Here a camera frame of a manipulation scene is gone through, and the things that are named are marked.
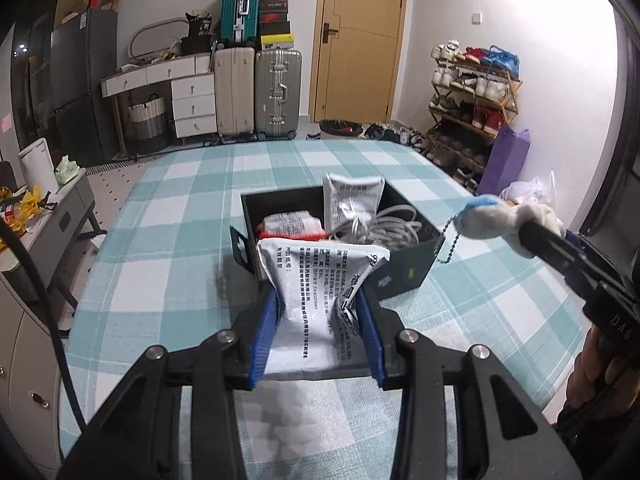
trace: white packet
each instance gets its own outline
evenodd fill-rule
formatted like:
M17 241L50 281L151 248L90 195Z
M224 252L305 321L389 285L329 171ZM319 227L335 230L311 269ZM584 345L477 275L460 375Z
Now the white packet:
M324 188L324 228L331 232L345 220L356 217L364 224L376 215L385 179L381 176L348 178L329 173Z
M267 238L258 256L278 293L280 320L265 378L313 380L367 367L350 306L365 278L389 260L375 245Z
M322 222L309 214L309 211L277 213L264 218L262 229L265 234L277 234L286 238L302 235L324 234Z

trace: gray refrigerator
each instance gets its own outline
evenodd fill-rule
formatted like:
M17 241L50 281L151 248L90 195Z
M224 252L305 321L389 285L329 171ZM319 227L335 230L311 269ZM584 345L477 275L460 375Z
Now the gray refrigerator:
M87 9L51 35L51 89L56 125L69 160L86 168L118 153L111 103L100 80L117 68L118 13Z

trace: red shoe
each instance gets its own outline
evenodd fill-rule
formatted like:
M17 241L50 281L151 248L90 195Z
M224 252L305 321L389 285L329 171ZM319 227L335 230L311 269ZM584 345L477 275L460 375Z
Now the red shoe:
M487 51L484 48L471 48L468 46L465 52L465 61L480 64L480 60L486 57Z
M471 124L476 128L482 130L484 128L484 124L486 123L487 114L490 113L491 110L484 106L477 106L474 111L474 120L471 121Z
M484 130L488 134L492 134L492 136L496 136L498 134L498 130L504 124L504 115L499 110L491 110L486 117L486 121L484 123Z

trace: plush toy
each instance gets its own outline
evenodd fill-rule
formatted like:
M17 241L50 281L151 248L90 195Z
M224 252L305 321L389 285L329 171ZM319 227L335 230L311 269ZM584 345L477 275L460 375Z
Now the plush toy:
M564 225L548 205L523 202L510 206L493 195L473 197L454 217L453 225L460 235L475 240L501 236L520 256L533 258L518 238L518 229L528 220L535 220L561 238L566 235Z

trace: gray suitcase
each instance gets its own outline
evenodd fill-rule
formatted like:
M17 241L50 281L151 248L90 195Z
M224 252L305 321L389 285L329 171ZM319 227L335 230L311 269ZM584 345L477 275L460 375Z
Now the gray suitcase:
M255 55L255 129L258 139L293 139L300 118L302 54L263 50Z
M254 59L252 48L226 48L215 53L216 121L220 135L254 131Z

